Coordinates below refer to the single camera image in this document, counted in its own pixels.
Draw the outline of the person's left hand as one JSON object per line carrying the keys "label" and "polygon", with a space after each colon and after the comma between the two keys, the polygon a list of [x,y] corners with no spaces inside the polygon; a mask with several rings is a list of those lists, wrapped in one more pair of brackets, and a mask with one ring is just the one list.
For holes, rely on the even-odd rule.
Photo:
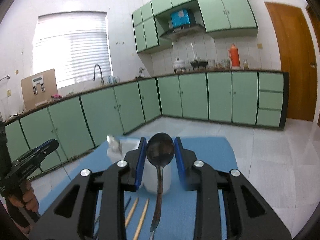
{"label": "person's left hand", "polygon": [[25,180],[25,193],[22,196],[22,201],[20,201],[16,196],[9,195],[8,200],[15,207],[25,207],[27,210],[32,212],[37,212],[39,210],[39,202],[34,194],[34,189],[29,180]]}

